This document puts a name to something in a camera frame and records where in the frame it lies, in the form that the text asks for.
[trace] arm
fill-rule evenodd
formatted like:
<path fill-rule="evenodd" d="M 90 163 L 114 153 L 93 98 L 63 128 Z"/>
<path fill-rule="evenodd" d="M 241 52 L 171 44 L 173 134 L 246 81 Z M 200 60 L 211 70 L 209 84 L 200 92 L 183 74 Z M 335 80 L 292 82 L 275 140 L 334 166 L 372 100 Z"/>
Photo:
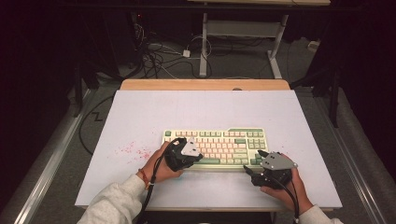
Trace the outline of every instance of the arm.
<path fill-rule="evenodd" d="M 165 142 L 155 151 L 142 168 L 148 180 L 152 177 L 155 161 L 161 157 L 168 144 Z M 166 165 L 165 160 L 162 160 L 156 174 L 156 183 L 179 177 L 181 174 L 182 171 L 173 172 Z M 143 179 L 143 174 L 137 172 L 122 184 L 113 183 L 107 186 L 92 200 L 78 223 L 132 223 L 142 209 L 140 196 L 146 188 Z"/>
<path fill-rule="evenodd" d="M 300 207 L 300 222 L 301 224 L 332 224 L 332 223 L 340 223 L 342 222 L 338 218 L 329 219 L 322 210 L 317 206 L 313 205 L 311 201 L 309 201 L 308 196 L 306 195 L 305 186 L 303 180 L 300 178 L 297 168 L 291 169 L 292 174 L 292 183 L 294 184 L 295 191 L 297 193 L 298 204 Z M 294 188 L 291 183 L 286 186 L 290 192 L 294 195 Z M 289 194 L 283 189 L 271 189 L 265 186 L 260 188 L 262 192 L 267 193 L 275 198 L 278 198 L 281 202 L 283 202 L 286 207 L 294 211 L 294 204 Z"/>

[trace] table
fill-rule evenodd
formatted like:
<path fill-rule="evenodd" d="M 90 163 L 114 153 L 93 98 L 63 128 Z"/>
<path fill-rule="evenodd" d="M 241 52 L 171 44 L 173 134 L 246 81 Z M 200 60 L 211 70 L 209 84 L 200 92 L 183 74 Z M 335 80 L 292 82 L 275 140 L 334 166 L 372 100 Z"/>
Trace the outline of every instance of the table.
<path fill-rule="evenodd" d="M 253 4 L 253 5 L 285 5 L 290 7 L 320 7 L 328 6 L 330 0 L 190 0 L 192 2 L 202 2 L 205 5 L 210 3 L 223 4 Z M 283 15 L 281 22 L 257 22 L 257 21 L 209 21 L 207 13 L 203 17 L 202 31 L 202 53 L 200 61 L 200 77 L 206 77 L 207 65 L 207 36 L 208 35 L 234 35 L 253 37 L 274 37 L 275 43 L 272 50 L 267 51 L 269 63 L 271 65 L 274 78 L 282 78 L 279 66 L 276 62 L 276 54 L 282 40 L 283 32 L 286 28 L 289 15 Z"/>
<path fill-rule="evenodd" d="M 243 91 L 230 91 L 234 88 Z M 159 147 L 163 130 L 230 126 L 263 127 L 269 149 L 282 151 L 299 164 L 311 201 L 322 209 L 342 206 L 287 82 L 222 79 L 125 80 L 115 96 L 76 206 L 87 206 L 106 185 L 134 174 Z M 285 207 L 251 185 L 245 173 L 186 171 L 181 178 L 156 184 L 147 210 L 269 212 Z"/>

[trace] cable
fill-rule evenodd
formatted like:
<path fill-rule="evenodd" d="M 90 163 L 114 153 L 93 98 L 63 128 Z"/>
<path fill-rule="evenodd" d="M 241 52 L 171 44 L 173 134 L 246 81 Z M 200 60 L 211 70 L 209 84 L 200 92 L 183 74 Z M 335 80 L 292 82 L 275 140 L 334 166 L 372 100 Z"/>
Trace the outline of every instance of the cable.
<path fill-rule="evenodd" d="M 209 44 L 209 52 L 207 53 L 206 57 L 209 56 L 210 53 L 212 52 L 212 45 L 210 44 L 210 42 L 209 42 L 208 39 L 203 38 L 202 36 L 199 36 L 199 35 L 198 35 L 198 36 L 196 36 L 195 38 L 193 38 L 193 39 L 190 41 L 190 43 L 192 43 L 192 41 L 194 41 L 194 40 L 196 40 L 196 39 L 198 39 L 198 38 L 201 38 L 201 39 L 205 40 L 205 41 Z"/>
<path fill-rule="evenodd" d="M 141 218 L 142 218 L 143 213 L 144 213 L 145 210 L 146 210 L 146 207 L 147 207 L 148 204 L 149 204 L 149 199 L 150 199 L 151 193 L 152 193 L 152 191 L 153 191 L 153 189 L 154 189 L 155 180 L 156 180 L 156 178 L 157 178 L 156 174 L 157 174 L 158 168 L 160 168 L 161 161 L 163 160 L 163 157 L 164 157 L 165 153 L 169 150 L 170 146 L 172 146 L 176 141 L 178 141 L 178 138 L 172 140 L 172 141 L 169 143 L 169 145 L 168 145 L 168 146 L 165 148 L 165 150 L 163 151 L 163 154 L 162 154 L 162 155 L 155 161 L 155 163 L 154 163 L 154 167 L 153 167 L 153 171 L 152 171 L 152 176 L 151 176 L 151 179 L 150 179 L 150 181 L 149 181 L 148 195 L 146 196 L 145 202 L 142 204 L 142 209 L 140 210 L 139 215 L 137 215 L 137 222 L 136 222 L 137 224 L 142 224 L 142 221 L 143 221 L 143 220 L 141 220 Z"/>
<path fill-rule="evenodd" d="M 171 64 L 171 65 L 169 65 L 169 66 L 167 66 L 167 67 L 165 67 L 165 68 L 163 68 L 163 69 L 167 69 L 167 68 L 170 68 L 170 67 L 172 67 L 172 66 L 174 66 L 174 65 L 176 65 L 176 64 L 179 64 L 179 63 L 188 63 L 190 66 L 191 66 L 191 73 L 192 73 L 192 76 L 193 77 L 196 77 L 196 78 L 199 78 L 199 77 L 197 77 L 195 74 L 194 74 L 194 68 L 193 68 L 193 65 L 192 65 L 192 63 L 190 63 L 190 62 L 178 62 L 178 63 L 174 63 L 174 64 Z"/>
<path fill-rule="evenodd" d="M 172 48 L 170 48 L 170 47 L 167 47 L 167 46 L 165 46 L 165 45 L 160 45 L 160 46 L 161 46 L 160 49 L 162 49 L 162 48 L 171 49 L 173 53 L 178 54 L 178 55 L 181 55 L 181 53 L 177 52 L 176 50 L 174 50 L 174 49 L 172 49 Z"/>
<path fill-rule="evenodd" d="M 84 149 L 90 154 L 93 155 L 93 152 L 91 152 L 87 146 L 85 145 L 84 141 L 82 140 L 82 135 L 81 135 L 81 130 L 82 130 L 82 126 L 85 122 L 85 120 L 87 119 L 87 117 L 92 113 L 92 111 L 94 109 L 96 109 L 99 105 L 101 105 L 102 103 L 104 103 L 105 101 L 107 101 L 108 99 L 114 99 L 114 94 L 112 96 L 108 96 L 107 98 L 105 98 L 104 100 L 102 100 L 101 102 L 99 102 L 99 104 L 97 104 L 93 109 L 90 110 L 90 112 L 87 113 L 87 115 L 85 116 L 85 118 L 82 120 L 81 125 L 79 125 L 78 128 L 78 138 L 79 141 L 81 142 L 82 146 L 84 147 Z"/>
<path fill-rule="evenodd" d="M 145 39 L 145 30 L 143 29 L 143 27 L 141 25 L 139 25 L 137 23 L 135 23 L 134 25 L 140 28 L 136 39 L 139 39 L 140 34 L 142 34 L 142 37 L 140 38 L 140 44 L 139 44 L 139 46 L 137 46 L 139 48 L 144 42 L 143 40 Z"/>
<path fill-rule="evenodd" d="M 294 220 L 293 220 L 293 224 L 298 223 L 297 220 L 298 220 L 298 217 L 300 216 L 300 206 L 299 206 L 299 204 L 298 204 L 297 199 L 294 198 L 294 196 L 293 196 L 293 194 L 290 192 L 290 190 L 289 190 L 288 188 L 286 188 L 283 184 L 281 184 L 277 179 L 275 179 L 275 178 L 273 178 L 273 177 L 271 177 L 271 176 L 269 176 L 269 175 L 266 175 L 265 177 L 267 177 L 267 178 L 270 179 L 271 181 L 276 182 L 283 190 L 285 190 L 285 191 L 289 194 L 289 196 L 291 197 L 291 200 L 293 201 L 293 204 L 294 204 Z M 293 185 L 294 193 L 296 194 L 296 197 L 297 197 L 297 193 L 296 193 L 296 189 L 295 189 L 295 187 L 294 187 L 294 184 L 293 184 L 292 182 L 291 182 L 291 184 Z"/>
<path fill-rule="evenodd" d="M 165 71 L 169 76 L 171 76 L 174 79 L 178 79 L 178 77 L 174 77 L 170 72 L 168 72 L 168 70 L 166 70 L 164 67 L 161 66 L 161 68 L 163 69 L 163 71 Z"/>
<path fill-rule="evenodd" d="M 245 44 L 245 43 L 241 43 L 241 42 L 243 42 L 243 41 L 251 41 L 252 39 L 239 38 L 239 39 L 232 40 L 227 35 L 225 36 L 225 38 L 221 38 L 221 37 L 218 37 L 218 36 L 215 36 L 215 35 L 209 35 L 209 36 L 213 37 L 214 39 L 221 40 L 221 41 L 227 41 L 230 44 L 230 46 L 212 44 L 212 52 L 214 51 L 215 47 L 221 47 L 221 48 L 227 48 L 228 47 L 228 48 L 230 48 L 228 50 L 228 52 L 226 52 L 224 54 L 214 54 L 215 56 L 221 56 L 221 57 L 227 56 L 227 55 L 233 53 L 234 49 L 244 49 L 244 48 L 248 48 L 248 47 L 257 47 L 257 46 L 259 46 L 262 43 L 262 41 L 264 41 L 266 39 L 264 37 L 256 37 L 256 38 L 253 39 L 253 42 Z"/>

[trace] white desk frame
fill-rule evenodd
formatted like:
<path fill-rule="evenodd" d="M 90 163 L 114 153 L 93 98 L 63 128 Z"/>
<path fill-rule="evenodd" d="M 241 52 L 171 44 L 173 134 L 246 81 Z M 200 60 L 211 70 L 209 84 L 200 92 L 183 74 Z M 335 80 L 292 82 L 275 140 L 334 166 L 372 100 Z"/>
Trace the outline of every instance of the white desk frame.
<path fill-rule="evenodd" d="M 194 2 L 212 3 L 246 3 L 246 4 L 268 4 L 268 5 L 304 5 L 304 6 L 327 6 L 327 0 L 192 0 Z M 274 37 L 275 43 L 272 50 L 267 51 L 267 57 L 271 65 L 274 78 L 281 79 L 279 66 L 276 62 L 276 54 L 279 49 L 280 41 L 286 28 L 289 15 L 283 15 L 281 22 L 254 22 L 254 21 L 209 21 L 207 13 L 204 13 L 202 31 L 202 53 L 200 61 L 199 77 L 207 76 L 207 46 L 208 35 L 233 35 L 233 36 L 252 36 L 252 37 Z"/>

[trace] white table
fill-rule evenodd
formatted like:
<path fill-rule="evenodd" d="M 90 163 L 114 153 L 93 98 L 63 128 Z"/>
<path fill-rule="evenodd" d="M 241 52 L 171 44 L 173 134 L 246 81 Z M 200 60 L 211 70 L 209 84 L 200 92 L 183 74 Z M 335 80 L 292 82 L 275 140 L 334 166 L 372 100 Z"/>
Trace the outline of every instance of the white table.
<path fill-rule="evenodd" d="M 122 182 L 160 147 L 168 129 L 261 127 L 268 147 L 299 164 L 307 194 L 322 209 L 342 207 L 294 91 L 118 91 L 82 183 L 87 206 Z M 188 172 L 156 184 L 149 211 L 279 211 L 245 173 Z"/>

